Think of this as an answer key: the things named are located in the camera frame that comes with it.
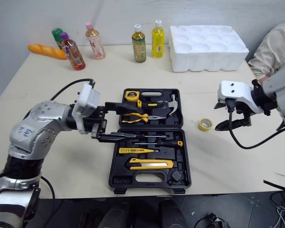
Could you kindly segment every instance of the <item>tool case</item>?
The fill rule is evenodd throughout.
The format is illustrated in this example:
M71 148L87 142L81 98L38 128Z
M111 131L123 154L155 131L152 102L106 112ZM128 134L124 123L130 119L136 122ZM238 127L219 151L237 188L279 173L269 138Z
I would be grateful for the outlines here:
M120 133L143 134L147 136L165 135L166 138L142 137L130 139L115 143L109 185L114 189L115 194L125 194L128 188L165 188L172 189L174 193L185 193L185 189L191 185L190 168L188 161L188 152L186 146L185 132L181 129L183 117L181 113L181 99L178 89L138 89L128 88L123 92L122 103L138 106L137 101L128 101L125 96L129 91L139 92L139 101L142 108L141 114L156 115L166 117L159 120L139 121L136 123L123 123L123 121L133 121L139 119L137 116L120 115L119 125ZM172 100L171 95L175 97L178 107L176 111L169 116L173 107L168 107L168 102ZM152 104L158 104L158 107L152 108ZM135 143L155 143L157 140L177 140L182 141L182 147L166 147L154 144L136 145ZM147 153L119 153L120 148L144 148L159 150ZM131 159L158 159L173 161L172 168L130 170L129 161ZM141 173L151 173L162 179L161 182L140 182L136 179Z

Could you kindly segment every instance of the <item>yellow tape measure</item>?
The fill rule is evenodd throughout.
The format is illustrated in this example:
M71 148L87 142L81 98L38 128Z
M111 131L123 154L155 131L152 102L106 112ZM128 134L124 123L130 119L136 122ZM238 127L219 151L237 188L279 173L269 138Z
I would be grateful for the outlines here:
M138 101L138 98L139 98L139 92L138 91L126 91L125 92L125 99L127 101Z
M203 132L209 131L212 128L212 121L207 118L203 118L199 121L199 129Z

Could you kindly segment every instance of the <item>pliers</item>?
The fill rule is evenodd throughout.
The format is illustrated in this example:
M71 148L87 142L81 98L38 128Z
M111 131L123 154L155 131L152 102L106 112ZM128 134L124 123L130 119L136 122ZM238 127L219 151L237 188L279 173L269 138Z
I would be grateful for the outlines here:
M137 116L140 118L140 119L133 120L133 121L122 120L122 123L127 123L127 124L133 124L133 123L137 123L140 121L145 121L147 123L149 120L166 119L165 116L139 114L139 113L128 113L128 114L124 114L123 116Z

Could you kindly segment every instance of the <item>table surface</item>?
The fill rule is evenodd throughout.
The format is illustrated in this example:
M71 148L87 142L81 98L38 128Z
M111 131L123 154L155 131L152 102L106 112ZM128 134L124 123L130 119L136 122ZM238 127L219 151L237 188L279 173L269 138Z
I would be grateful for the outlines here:
M120 102L126 88L177 88L180 91L183 130L186 134L192 185L186 194L223 194L276 190L263 183L268 180L285 186L285 133L252 150L239 148L228 132L198 129L201 118L214 125L226 120L224 108L214 110L221 80L254 79L246 62L237 71L174 73L169 53L136 63L131 45L106 46L106 58L92 59L90 47L80 47L86 62L81 71L66 60L30 54L0 97L0 170L8 155L12 127L37 103L48 100L59 89L80 78L93 78L101 93L100 105ZM81 91L81 84L64 91L56 100L71 104ZM119 129L118 116L106 116L106 132ZM277 111L267 117L251 118L251 127L234 131L243 145L253 145L275 132L281 122ZM109 187L113 143L100 143L77 131L61 132L43 163L42 175L54 186L57 198L95 198L116 196ZM51 198L48 186L40 181L41 197ZM128 189L126 196L170 195L172 190Z

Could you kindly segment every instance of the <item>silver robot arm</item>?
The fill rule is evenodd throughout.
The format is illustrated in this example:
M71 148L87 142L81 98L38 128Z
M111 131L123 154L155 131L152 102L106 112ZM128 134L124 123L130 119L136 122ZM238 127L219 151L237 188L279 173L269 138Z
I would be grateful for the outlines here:
M97 109L99 97L91 85L84 84L74 108L42 102L12 129L7 163L0 174L0 227L20 228L34 216L40 170L51 145L59 132L71 131L74 125L80 133L88 133L83 119ZM70 113L76 124L70 121Z
M264 113L270 115L270 110L277 109L285 127L285 67L263 82L261 86L256 80L252 81L254 87L243 82L222 81L218 89L218 103L215 108L227 106L228 112L235 108L244 119L232 122L232 129L241 126L250 126L250 116ZM229 120L216 126L217 131L228 131Z

